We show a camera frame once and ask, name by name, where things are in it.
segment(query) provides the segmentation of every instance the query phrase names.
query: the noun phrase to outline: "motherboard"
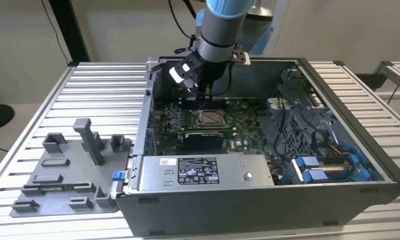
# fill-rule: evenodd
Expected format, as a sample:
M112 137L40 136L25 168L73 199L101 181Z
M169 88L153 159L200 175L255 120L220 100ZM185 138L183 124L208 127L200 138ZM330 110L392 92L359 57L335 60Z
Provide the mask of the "motherboard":
M267 99L164 103L155 110L156 154L160 156L244 153L271 155L262 129Z

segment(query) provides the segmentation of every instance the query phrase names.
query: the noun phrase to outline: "power supply label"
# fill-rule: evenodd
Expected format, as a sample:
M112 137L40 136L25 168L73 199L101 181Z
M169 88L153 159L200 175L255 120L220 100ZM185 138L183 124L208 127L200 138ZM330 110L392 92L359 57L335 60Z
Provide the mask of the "power supply label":
M216 157L187 157L177 159L179 184L219 184Z

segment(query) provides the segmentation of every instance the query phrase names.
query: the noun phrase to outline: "gray cylinder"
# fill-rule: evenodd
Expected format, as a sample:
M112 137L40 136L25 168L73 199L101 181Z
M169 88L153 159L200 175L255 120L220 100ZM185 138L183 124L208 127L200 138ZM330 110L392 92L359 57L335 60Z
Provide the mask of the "gray cylinder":
M235 19L219 18L209 9L205 8L201 25L201 36L204 40L223 47L234 45L244 18L246 16Z
M246 52L252 50L264 32L270 31L274 20L272 6L272 0L254 0L236 38Z
M204 60L212 63L222 63L227 61L232 55L235 45L228 47L212 46L207 41L200 37L197 43L197 52Z

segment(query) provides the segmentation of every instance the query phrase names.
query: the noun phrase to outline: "blue tab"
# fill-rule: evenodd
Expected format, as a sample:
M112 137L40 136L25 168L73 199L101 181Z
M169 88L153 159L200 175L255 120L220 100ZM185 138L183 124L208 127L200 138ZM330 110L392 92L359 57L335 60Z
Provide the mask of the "blue tab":
M121 172L120 179L124 181L127 179L127 172Z
M368 182L371 181L371 174L368 172L368 170L366 170L364 168L358 168L356 169L359 172L358 172L358 175L356 176L352 176L350 179L354 181L354 182Z
M120 181L121 180L121 175L123 175L123 173L120 171L115 171L112 173L112 180L113 181Z
M320 166L319 160L315 156L302 156L300 158L307 168L314 168Z
M302 177L304 178L306 183L311 183L314 181L312 176L310 175L308 171L303 172Z
M354 154L351 154L350 155L350 159L351 159L352 165L356 167L359 165L359 163L360 163L358 156L354 155Z
M312 181L328 180L328 176L323 169L308 170Z
M304 167L304 161L303 161L303 157L299 156L296 159L295 159L295 162L296 162L296 165L302 168Z

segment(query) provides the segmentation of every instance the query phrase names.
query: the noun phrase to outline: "black pole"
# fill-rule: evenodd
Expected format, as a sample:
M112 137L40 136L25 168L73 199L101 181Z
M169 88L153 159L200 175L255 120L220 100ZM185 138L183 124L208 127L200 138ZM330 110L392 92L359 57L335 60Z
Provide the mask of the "black pole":
M77 17L71 0L48 0L60 32L65 40L73 62L89 62L91 58L83 35L80 32Z

